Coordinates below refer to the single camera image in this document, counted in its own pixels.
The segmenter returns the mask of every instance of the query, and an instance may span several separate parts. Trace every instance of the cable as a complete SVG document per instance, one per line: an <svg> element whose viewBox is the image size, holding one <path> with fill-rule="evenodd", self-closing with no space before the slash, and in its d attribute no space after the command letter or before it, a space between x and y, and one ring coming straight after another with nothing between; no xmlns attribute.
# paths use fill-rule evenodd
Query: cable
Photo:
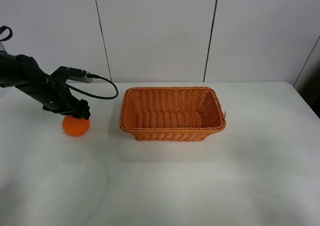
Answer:
<svg viewBox="0 0 320 226"><path fill-rule="evenodd" d="M84 95L86 95L86 96L93 97L93 98L97 98L97 99L111 100L111 99L116 98L116 97L119 95L119 91L118 91L117 86L116 86L112 81L108 80L107 78L104 78L104 77L101 77L101 76L98 76L98 75L95 75L95 74L91 74L91 73L88 73L86 76L89 77L89 78L102 79L102 80L105 80L105 81L109 82L109 83L110 83L111 85L113 85L113 87L115 88L116 94L115 94L113 97L101 97L101 96L96 96L96 95L90 94L90 93L88 93L88 92L84 92L84 91L82 91L82 90L80 90L80 89L78 89L78 88L75 88L75 87L73 87L73 86L70 86L70 85L67 84L67 83L64 83L64 85L67 86L68 88L76 91L76 92L79 92L79 93L84 94Z"/></svg>

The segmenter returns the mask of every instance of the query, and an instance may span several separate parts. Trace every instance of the white table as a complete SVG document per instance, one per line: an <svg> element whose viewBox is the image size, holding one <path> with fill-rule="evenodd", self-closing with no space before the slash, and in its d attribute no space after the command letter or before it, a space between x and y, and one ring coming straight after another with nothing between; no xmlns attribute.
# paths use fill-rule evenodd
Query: white table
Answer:
<svg viewBox="0 0 320 226"><path fill-rule="evenodd" d="M113 95L108 84L76 84ZM287 83L119 83L89 101L91 127L15 88L0 99L0 224L23 226L318 225L320 120ZM138 142L119 129L136 86L209 86L226 129L203 142Z"/></svg>

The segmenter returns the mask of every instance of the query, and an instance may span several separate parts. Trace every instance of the woven texture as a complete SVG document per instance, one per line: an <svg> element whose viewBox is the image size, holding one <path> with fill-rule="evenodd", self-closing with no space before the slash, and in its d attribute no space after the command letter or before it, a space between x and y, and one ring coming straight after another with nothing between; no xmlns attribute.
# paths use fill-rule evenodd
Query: woven texture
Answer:
<svg viewBox="0 0 320 226"><path fill-rule="evenodd" d="M138 141L202 141L226 127L209 87L136 87L125 92L120 128Z"/></svg>

